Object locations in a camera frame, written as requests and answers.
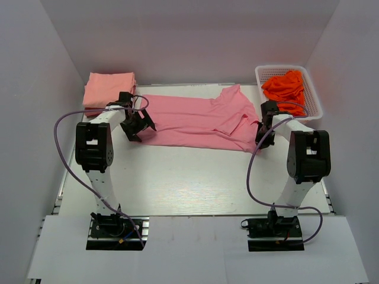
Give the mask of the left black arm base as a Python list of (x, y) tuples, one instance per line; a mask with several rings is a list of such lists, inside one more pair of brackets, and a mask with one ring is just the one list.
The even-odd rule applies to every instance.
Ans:
[(149, 218), (128, 220), (118, 214), (92, 213), (86, 249), (96, 251), (142, 251), (149, 233)]

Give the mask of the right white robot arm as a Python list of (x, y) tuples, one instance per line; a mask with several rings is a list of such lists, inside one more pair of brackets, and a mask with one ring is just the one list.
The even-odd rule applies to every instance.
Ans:
[(275, 101), (261, 104), (261, 114), (255, 139), (257, 148), (273, 146), (276, 134), (289, 142), (288, 180), (272, 206), (277, 215), (267, 221), (268, 231), (280, 236), (289, 228), (286, 218), (297, 216), (309, 190), (330, 174), (329, 133), (305, 126), (291, 114), (280, 111)]

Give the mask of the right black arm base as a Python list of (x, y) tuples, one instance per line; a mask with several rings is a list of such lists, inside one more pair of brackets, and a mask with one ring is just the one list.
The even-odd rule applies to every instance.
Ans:
[(245, 219), (249, 252), (304, 251), (303, 234), (297, 217)]

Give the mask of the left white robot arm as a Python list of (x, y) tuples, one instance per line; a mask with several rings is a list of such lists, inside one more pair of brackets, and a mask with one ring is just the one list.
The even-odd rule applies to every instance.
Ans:
[(146, 106), (134, 109), (134, 95), (120, 92), (118, 100), (107, 105), (95, 119), (80, 122), (76, 126), (75, 160), (82, 167), (95, 192), (97, 213), (116, 214), (121, 211), (111, 181), (110, 166), (114, 160), (112, 131), (120, 126), (132, 142), (141, 142), (138, 133), (151, 128), (155, 123), (146, 111)]

